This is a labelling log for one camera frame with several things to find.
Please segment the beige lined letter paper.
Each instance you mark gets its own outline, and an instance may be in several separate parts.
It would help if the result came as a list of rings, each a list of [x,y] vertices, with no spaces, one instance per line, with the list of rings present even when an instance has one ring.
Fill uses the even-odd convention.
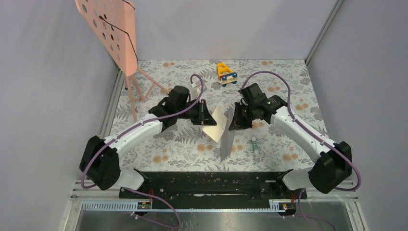
[[[222,108],[219,106],[215,108],[211,116],[217,124],[215,126],[203,126],[202,131],[206,136],[218,143],[224,133],[228,118],[224,115]]]

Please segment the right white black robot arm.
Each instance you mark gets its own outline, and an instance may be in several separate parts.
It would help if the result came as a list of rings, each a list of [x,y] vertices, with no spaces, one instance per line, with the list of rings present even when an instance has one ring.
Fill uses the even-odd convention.
[[[314,187],[328,194],[352,174],[352,152],[348,143],[326,139],[303,120],[291,116],[289,105],[281,97],[267,97],[255,83],[239,90],[241,102],[235,110],[229,130],[251,128],[254,120],[263,120],[279,129],[305,151],[313,161],[312,167],[288,170],[276,180],[276,192],[282,198],[295,190]]]

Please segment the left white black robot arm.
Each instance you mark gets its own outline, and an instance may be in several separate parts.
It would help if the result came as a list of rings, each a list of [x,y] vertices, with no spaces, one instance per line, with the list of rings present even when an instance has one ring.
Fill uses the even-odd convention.
[[[145,197],[149,193],[145,177],[137,170],[121,167],[120,160],[143,141],[175,125],[178,119],[190,120],[199,126],[217,125],[205,100],[193,100],[188,88],[175,86],[168,96],[129,128],[112,136],[93,136],[88,140],[79,165],[82,188],[88,189],[85,178],[89,178],[93,183],[91,187],[101,190],[113,186],[130,188],[136,197]]]

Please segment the grey lavender envelope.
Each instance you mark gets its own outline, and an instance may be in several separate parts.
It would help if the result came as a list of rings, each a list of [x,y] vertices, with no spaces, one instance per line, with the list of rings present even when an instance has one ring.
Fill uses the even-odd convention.
[[[227,124],[225,126],[225,130],[220,140],[220,161],[221,162],[226,160],[231,154],[235,131],[234,130],[229,131],[229,126],[232,123],[233,115],[234,115],[234,108],[230,107],[227,111]]]

